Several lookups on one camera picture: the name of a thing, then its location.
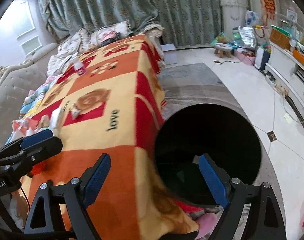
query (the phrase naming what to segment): white box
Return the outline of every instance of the white box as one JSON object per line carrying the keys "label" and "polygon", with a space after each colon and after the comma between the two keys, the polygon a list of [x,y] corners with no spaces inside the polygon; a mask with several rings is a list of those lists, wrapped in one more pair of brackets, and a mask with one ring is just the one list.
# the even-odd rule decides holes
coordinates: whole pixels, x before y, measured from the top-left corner
{"label": "white box", "polygon": [[166,65],[178,63],[178,57],[176,54],[176,47],[173,43],[161,45],[161,49],[164,52],[164,63]]}

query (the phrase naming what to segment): metal screw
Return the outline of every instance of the metal screw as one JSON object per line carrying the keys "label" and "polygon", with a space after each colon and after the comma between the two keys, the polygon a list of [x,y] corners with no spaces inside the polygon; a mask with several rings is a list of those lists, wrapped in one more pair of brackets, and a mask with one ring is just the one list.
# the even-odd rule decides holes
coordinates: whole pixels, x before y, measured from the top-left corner
{"label": "metal screw", "polygon": [[266,187],[266,188],[270,188],[270,187],[271,187],[271,184],[268,183],[268,182],[264,182],[264,183],[263,183],[263,186]]}
{"label": "metal screw", "polygon": [[232,183],[233,184],[239,184],[239,179],[238,178],[232,178]]}
{"label": "metal screw", "polygon": [[41,186],[40,186],[40,188],[41,188],[41,189],[45,189],[45,188],[47,188],[47,186],[48,186],[47,183],[42,183]]}
{"label": "metal screw", "polygon": [[79,178],[71,179],[71,184],[77,184],[79,182]]}

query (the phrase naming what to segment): blanket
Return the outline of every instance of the blanket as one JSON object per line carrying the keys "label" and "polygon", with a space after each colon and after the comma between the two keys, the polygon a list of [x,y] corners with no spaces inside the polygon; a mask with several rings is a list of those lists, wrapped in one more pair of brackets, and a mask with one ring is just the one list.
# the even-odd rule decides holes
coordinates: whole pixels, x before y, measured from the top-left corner
{"label": "blanket", "polygon": [[47,78],[46,82],[38,87],[36,91],[30,90],[29,95],[25,98],[22,104],[19,119],[24,117],[31,117],[41,105],[46,92],[50,87],[57,81],[60,76],[50,76]]}
{"label": "blanket", "polygon": [[[67,183],[108,153],[110,172],[87,209],[103,240],[157,240],[169,232],[198,230],[171,199],[153,165],[165,101],[156,77],[160,57],[152,43],[145,35],[129,37],[83,54],[80,60],[86,73],[79,76],[70,66],[32,117],[40,120],[63,109],[63,150],[33,177],[29,200],[43,182]],[[73,109],[79,110],[75,119]],[[69,229],[68,214],[62,213]]]}

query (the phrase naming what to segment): white curtain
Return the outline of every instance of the white curtain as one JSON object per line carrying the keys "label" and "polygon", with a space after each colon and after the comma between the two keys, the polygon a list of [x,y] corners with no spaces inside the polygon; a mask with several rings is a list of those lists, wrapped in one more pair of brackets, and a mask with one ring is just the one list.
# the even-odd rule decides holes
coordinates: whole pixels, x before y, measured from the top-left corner
{"label": "white curtain", "polygon": [[247,0],[220,0],[223,11],[224,32],[233,37],[232,29],[245,25],[245,14],[248,8]]}

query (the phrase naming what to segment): green patterned curtain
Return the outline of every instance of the green patterned curtain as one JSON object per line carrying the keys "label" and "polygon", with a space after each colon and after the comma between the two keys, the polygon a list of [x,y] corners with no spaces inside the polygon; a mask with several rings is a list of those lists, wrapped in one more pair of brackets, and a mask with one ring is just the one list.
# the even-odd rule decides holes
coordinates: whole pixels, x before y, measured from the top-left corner
{"label": "green patterned curtain", "polygon": [[222,26],[220,0],[153,0],[165,28],[163,40],[175,46],[210,43]]}
{"label": "green patterned curtain", "polygon": [[47,29],[58,40],[86,28],[99,28],[128,19],[134,32],[155,22],[157,11],[151,0],[38,0]]}

